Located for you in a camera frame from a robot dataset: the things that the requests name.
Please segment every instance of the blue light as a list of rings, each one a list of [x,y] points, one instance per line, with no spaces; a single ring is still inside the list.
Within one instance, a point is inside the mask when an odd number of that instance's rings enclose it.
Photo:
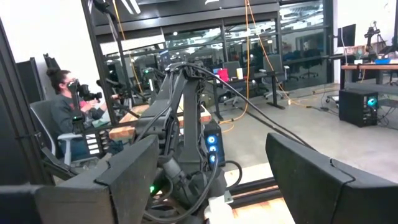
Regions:
[[[217,143],[217,137],[214,135],[208,136],[207,137],[207,143],[208,144],[216,144]]]
[[[375,99],[375,98],[368,99],[368,106],[375,106],[376,103],[377,103],[377,99]]]
[[[214,163],[214,161],[216,161],[216,156],[214,155],[210,156],[210,162]]]
[[[216,152],[217,151],[217,147],[216,146],[210,146],[209,147],[209,152]]]

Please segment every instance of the woman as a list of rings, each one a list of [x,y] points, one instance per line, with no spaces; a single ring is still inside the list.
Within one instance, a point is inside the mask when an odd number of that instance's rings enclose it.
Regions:
[[[57,124],[55,128],[55,134],[57,136],[65,133],[73,132],[72,125],[72,113],[73,113],[73,101],[72,93],[68,89],[68,84],[75,81],[76,78],[68,70],[60,70],[50,68],[47,70],[47,75],[50,78],[51,85],[56,92],[56,97],[51,105],[51,114],[54,122]],[[92,126],[94,120],[100,119],[105,113],[107,107],[106,103],[103,103],[98,109],[94,108],[94,105],[98,101],[92,100],[86,102],[80,99],[80,110],[85,114],[84,127],[89,128]],[[62,152],[66,152],[65,141],[60,141],[60,147]],[[111,153],[119,152],[123,149],[120,144],[114,144],[110,147]],[[71,141],[71,154],[72,161],[84,159],[89,156],[86,142],[83,138],[73,139]]]

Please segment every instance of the hair bun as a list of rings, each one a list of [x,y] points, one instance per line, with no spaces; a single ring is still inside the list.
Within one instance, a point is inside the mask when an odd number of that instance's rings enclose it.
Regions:
[[[59,71],[60,71],[59,68],[49,68],[49,69],[47,69],[47,75],[49,77],[51,77],[51,76],[57,74]]]

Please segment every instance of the gray floor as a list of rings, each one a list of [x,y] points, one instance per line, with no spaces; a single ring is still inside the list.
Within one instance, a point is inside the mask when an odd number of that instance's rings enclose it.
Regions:
[[[312,90],[323,91],[323,86],[297,90],[290,97],[311,94]],[[299,98],[302,104],[321,106],[320,95]],[[251,99],[271,119],[293,131],[321,153],[345,162],[353,167],[360,168],[385,179],[398,182],[398,131],[370,126],[358,128],[352,124],[340,121],[336,115],[306,109],[297,105],[288,105],[287,100],[280,101],[286,106],[285,110],[279,110],[266,104],[263,97]],[[334,111],[338,111],[334,103],[323,103]],[[231,105],[221,105],[224,119],[236,118],[242,111],[229,110]],[[249,108],[249,111],[259,115],[257,111]],[[394,112],[388,116],[390,124],[398,127],[398,114]],[[227,159],[239,162],[243,167],[249,167],[267,162],[265,141],[267,133],[275,132],[264,126],[249,115],[235,121],[234,129],[223,134],[224,150]],[[231,127],[230,124],[222,124],[223,130]]]

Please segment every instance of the black box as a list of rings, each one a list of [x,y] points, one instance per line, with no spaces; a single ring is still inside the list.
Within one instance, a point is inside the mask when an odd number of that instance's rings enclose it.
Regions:
[[[215,149],[218,157],[218,163],[224,162],[225,153],[223,145],[223,135],[221,133],[220,126],[215,120],[212,119],[208,124],[205,125],[203,135],[205,137],[208,152]]]
[[[360,128],[377,125],[377,105],[378,93],[375,91],[340,90],[338,116],[341,121],[355,124]]]

